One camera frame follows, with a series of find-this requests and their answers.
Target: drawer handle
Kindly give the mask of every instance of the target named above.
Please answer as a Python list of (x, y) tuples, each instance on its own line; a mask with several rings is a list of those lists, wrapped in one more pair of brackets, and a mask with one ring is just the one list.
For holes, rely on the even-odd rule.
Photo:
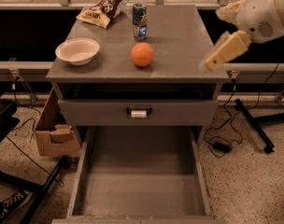
[(148, 109), (126, 109), (126, 113), (133, 119), (144, 119), (151, 113), (151, 108)]

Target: white bowl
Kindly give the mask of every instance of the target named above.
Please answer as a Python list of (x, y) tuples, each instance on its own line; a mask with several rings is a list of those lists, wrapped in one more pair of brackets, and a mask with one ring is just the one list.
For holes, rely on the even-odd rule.
[(99, 44), (93, 39), (81, 37), (66, 40), (55, 50), (56, 56), (73, 65), (89, 63), (99, 50)]

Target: open drawer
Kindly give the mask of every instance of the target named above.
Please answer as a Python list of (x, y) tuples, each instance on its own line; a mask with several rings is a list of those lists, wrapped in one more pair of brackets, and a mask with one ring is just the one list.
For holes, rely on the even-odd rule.
[(92, 127), (66, 219), (53, 223), (224, 223), (209, 216), (188, 127)]

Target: cardboard box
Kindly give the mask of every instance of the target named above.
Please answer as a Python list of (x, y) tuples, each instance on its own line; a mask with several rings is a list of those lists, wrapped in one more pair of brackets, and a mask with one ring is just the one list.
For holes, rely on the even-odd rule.
[(39, 155), (79, 157), (80, 143), (71, 126), (64, 123), (57, 103), (58, 97), (52, 90), (35, 127)]

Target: drawer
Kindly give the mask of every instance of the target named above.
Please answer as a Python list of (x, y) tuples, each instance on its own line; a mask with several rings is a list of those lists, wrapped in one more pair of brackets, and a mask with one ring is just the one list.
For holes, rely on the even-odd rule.
[(70, 125), (209, 125), (216, 100), (59, 100)]
[(67, 217), (53, 223), (213, 220), (189, 127), (90, 127)]

